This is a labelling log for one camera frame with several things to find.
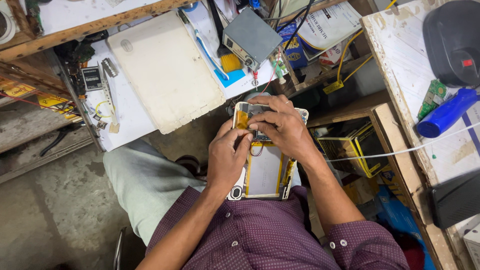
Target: finger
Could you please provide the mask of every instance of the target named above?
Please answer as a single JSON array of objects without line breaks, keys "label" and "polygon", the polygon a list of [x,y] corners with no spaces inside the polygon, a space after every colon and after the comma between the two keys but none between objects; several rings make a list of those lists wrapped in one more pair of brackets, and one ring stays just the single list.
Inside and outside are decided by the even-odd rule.
[{"label": "finger", "polygon": [[239,160],[239,162],[245,162],[247,159],[247,153],[250,149],[250,145],[252,144],[253,134],[248,133],[243,137],[239,146],[237,147],[237,151],[235,151],[235,157]]},{"label": "finger", "polygon": [[288,102],[288,98],[285,95],[278,95],[277,97],[285,103]]},{"label": "finger", "polygon": [[234,128],[232,130],[229,130],[221,139],[225,140],[226,142],[228,142],[228,144],[231,144],[233,147],[235,140],[239,136],[242,136],[244,133],[245,133],[244,129]]},{"label": "finger", "polygon": [[221,137],[223,137],[229,130],[232,129],[232,126],[233,126],[233,119],[231,118],[222,124],[222,126],[220,127],[220,129],[216,134],[215,139],[220,139]]},{"label": "finger", "polygon": [[282,126],[283,119],[284,119],[284,115],[282,113],[273,112],[273,111],[264,111],[262,113],[258,113],[252,116],[250,120],[248,120],[247,125],[250,125],[256,122],[266,121],[272,124],[276,124],[277,126]]},{"label": "finger", "polygon": [[265,122],[257,122],[250,125],[251,129],[258,130],[267,135],[275,143],[279,136],[279,132],[271,124]]},{"label": "finger", "polygon": [[291,108],[285,104],[286,101],[281,100],[277,96],[256,96],[247,100],[250,104],[263,104],[268,105],[274,111],[278,112],[286,112],[289,111]]}]

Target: concrete floor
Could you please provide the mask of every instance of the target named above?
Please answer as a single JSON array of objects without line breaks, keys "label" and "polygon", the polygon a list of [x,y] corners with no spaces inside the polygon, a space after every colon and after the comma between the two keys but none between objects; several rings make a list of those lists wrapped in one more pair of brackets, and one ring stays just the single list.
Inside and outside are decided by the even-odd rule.
[{"label": "concrete floor", "polygon": [[[144,139],[171,160],[188,154],[206,163],[208,144],[227,119],[222,106],[171,134]],[[118,233],[130,222],[102,160],[90,145],[0,184],[0,269],[112,268]]]}]

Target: red button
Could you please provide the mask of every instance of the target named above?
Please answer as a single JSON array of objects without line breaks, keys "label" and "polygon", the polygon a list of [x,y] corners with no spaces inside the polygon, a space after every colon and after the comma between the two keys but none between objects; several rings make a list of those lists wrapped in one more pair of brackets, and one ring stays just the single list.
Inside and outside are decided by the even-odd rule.
[{"label": "red button", "polygon": [[463,60],[463,66],[464,67],[468,67],[468,66],[471,66],[471,65],[473,65],[472,59]]}]

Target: black cable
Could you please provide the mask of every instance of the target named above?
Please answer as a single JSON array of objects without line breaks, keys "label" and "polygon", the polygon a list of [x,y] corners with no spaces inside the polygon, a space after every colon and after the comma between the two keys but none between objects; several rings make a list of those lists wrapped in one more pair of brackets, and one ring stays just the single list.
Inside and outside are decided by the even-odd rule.
[{"label": "black cable", "polygon": [[288,46],[289,46],[290,43],[292,42],[294,36],[297,34],[298,30],[300,29],[300,27],[302,26],[303,22],[304,22],[305,19],[307,18],[308,12],[310,11],[310,7],[312,6],[313,1],[314,1],[314,0],[310,0],[310,2],[308,3],[308,5],[307,5],[307,10],[305,11],[305,16],[302,18],[300,24],[297,26],[297,29],[295,29],[295,32],[293,32],[292,36],[291,36],[290,39],[288,40],[288,43],[287,43],[287,45],[285,46],[285,50],[288,48]]},{"label": "black cable", "polygon": [[295,17],[293,17],[293,19],[291,19],[290,21],[288,21],[286,24],[284,24],[282,26],[282,28],[280,28],[277,33],[280,33],[280,31],[283,30],[283,28],[287,27],[289,24],[291,24],[292,22],[294,22],[298,17],[300,17],[300,14],[302,14],[305,10],[307,10],[307,8],[304,8],[302,9],[299,13],[297,13],[297,15],[295,15]]},{"label": "black cable", "polygon": [[[320,2],[323,2],[323,1],[324,1],[324,0],[317,0],[317,1],[313,2],[312,6],[314,6],[314,5],[316,5],[316,4],[320,3]],[[290,17],[290,16],[292,16],[293,14],[296,14],[296,13],[302,11],[302,10],[305,10],[305,8],[297,9],[296,11],[291,12],[291,13],[289,13],[289,14],[287,14],[287,15],[283,15],[283,16],[281,16],[281,17],[275,17],[275,18],[270,18],[271,12],[269,12],[268,18],[262,18],[262,20],[264,20],[264,21],[278,21],[278,20],[281,20],[281,19],[285,19],[285,18],[287,18],[287,17]]]},{"label": "black cable", "polygon": [[[278,0],[278,16],[280,17],[281,15],[282,15],[282,0]],[[280,23],[279,20],[275,23],[275,29],[278,27],[279,23]]]}]

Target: hand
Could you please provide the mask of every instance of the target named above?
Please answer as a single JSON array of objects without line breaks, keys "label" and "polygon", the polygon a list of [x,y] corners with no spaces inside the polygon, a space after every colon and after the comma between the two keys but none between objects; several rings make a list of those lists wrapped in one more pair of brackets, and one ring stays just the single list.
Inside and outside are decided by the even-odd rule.
[{"label": "hand", "polygon": [[[226,121],[208,146],[206,187],[215,189],[223,198],[240,178],[253,138],[252,133],[247,130],[232,129],[232,125],[232,119]],[[239,136],[243,138],[235,150],[235,140]]]},{"label": "hand", "polygon": [[319,156],[320,152],[313,144],[305,123],[287,97],[256,96],[247,102],[268,105],[275,111],[254,115],[248,125],[251,129],[265,133],[282,153],[298,160],[302,165]]}]

